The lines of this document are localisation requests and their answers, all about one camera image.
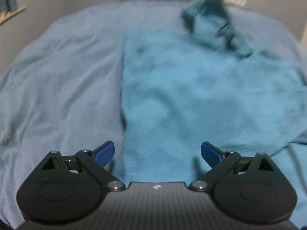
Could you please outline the teal blue hooded garment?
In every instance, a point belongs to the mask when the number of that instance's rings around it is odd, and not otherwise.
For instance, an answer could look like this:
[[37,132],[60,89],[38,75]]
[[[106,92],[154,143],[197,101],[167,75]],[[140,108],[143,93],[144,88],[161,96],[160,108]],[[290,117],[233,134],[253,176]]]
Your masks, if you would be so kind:
[[205,141],[274,155],[306,131],[306,83],[294,61],[250,46],[222,0],[200,0],[182,15],[187,33],[126,38],[126,128],[113,169],[125,183],[191,182],[208,170]]

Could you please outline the light blue bed blanket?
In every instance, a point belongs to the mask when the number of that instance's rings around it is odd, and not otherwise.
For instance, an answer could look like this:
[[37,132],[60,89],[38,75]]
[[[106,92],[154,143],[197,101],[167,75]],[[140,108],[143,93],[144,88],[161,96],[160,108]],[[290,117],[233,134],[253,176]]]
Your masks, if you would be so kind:
[[[1,77],[1,220],[6,225],[17,229],[23,224],[17,191],[50,151],[73,155],[112,141],[114,175],[126,128],[122,114],[126,38],[143,31],[189,32],[182,15],[189,6],[168,0],[97,5],[55,21],[17,55]],[[236,8],[228,13],[250,46],[294,61],[306,83],[297,41],[279,21]],[[303,227],[306,131],[268,155],[296,190],[291,221]]]

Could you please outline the wooden wall shelf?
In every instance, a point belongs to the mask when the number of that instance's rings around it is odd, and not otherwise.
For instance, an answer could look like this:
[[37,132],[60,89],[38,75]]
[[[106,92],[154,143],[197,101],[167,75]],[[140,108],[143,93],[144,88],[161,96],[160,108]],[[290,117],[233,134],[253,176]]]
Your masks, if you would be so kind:
[[13,12],[1,11],[0,24],[5,23],[6,21],[12,19],[14,16],[24,12],[25,10],[26,10],[26,6],[22,6]]

